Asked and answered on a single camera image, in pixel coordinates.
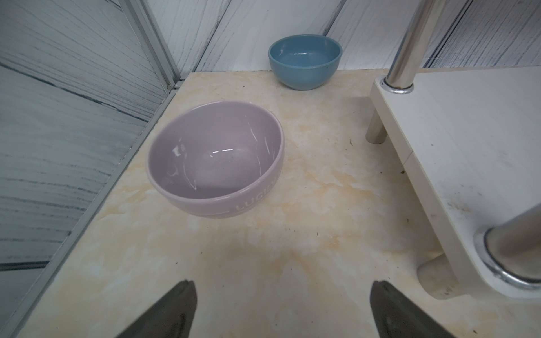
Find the lilac ceramic bowl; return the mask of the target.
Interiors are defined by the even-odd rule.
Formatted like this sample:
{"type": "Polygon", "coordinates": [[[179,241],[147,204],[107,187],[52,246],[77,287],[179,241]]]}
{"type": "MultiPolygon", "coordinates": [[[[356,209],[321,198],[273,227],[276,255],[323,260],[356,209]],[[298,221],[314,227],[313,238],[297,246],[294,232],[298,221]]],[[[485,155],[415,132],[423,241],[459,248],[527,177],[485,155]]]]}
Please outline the lilac ceramic bowl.
{"type": "Polygon", "coordinates": [[[216,101],[174,118],[147,155],[154,188],[180,210],[229,218],[254,208],[276,185],[285,157],[282,125],[245,101],[216,101]]]}

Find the blue ceramic bowl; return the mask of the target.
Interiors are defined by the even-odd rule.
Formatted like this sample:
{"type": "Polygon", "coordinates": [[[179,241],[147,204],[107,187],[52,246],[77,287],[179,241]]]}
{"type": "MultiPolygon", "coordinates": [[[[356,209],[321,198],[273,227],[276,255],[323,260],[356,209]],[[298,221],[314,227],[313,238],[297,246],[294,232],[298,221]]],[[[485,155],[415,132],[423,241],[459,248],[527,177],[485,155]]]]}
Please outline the blue ceramic bowl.
{"type": "Polygon", "coordinates": [[[341,45],[323,35],[284,37],[268,50],[273,74],[285,86],[299,91],[313,90],[328,82],[341,57],[341,45]]]}

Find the left aluminium frame post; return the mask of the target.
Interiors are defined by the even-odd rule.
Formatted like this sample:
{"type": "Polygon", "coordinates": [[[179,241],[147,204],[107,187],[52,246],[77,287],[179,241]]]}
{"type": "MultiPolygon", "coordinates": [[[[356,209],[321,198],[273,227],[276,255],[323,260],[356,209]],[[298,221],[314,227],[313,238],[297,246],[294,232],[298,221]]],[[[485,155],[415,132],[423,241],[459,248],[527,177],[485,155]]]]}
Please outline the left aluminium frame post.
{"type": "Polygon", "coordinates": [[[1,3],[1,336],[19,333],[179,79],[146,1],[1,3]]]}

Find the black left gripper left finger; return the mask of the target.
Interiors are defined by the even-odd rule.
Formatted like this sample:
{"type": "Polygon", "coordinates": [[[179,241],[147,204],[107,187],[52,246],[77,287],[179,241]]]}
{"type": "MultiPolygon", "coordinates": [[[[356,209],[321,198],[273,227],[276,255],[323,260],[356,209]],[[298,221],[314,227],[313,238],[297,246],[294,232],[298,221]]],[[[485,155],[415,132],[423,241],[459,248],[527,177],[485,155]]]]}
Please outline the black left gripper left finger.
{"type": "Polygon", "coordinates": [[[189,337],[197,309],[193,281],[180,281],[117,337],[189,337]]]}

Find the white two-tier shelf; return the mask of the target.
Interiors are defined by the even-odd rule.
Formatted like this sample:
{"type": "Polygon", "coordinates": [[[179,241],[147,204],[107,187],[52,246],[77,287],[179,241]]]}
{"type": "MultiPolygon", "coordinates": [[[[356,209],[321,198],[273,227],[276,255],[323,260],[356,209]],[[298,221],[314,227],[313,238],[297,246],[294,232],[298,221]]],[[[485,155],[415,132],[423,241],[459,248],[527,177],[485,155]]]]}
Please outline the white two-tier shelf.
{"type": "Polygon", "coordinates": [[[418,1],[370,98],[442,247],[418,281],[436,299],[540,301],[540,68],[420,71],[445,3],[418,1]]]}

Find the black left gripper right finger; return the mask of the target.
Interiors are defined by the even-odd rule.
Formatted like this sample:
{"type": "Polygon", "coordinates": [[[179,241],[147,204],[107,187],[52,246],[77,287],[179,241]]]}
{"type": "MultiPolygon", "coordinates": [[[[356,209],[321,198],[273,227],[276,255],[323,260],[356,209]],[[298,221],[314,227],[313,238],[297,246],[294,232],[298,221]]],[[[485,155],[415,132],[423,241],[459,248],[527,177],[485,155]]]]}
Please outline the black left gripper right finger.
{"type": "Polygon", "coordinates": [[[389,282],[373,282],[370,305],[380,337],[454,337],[389,282]]]}

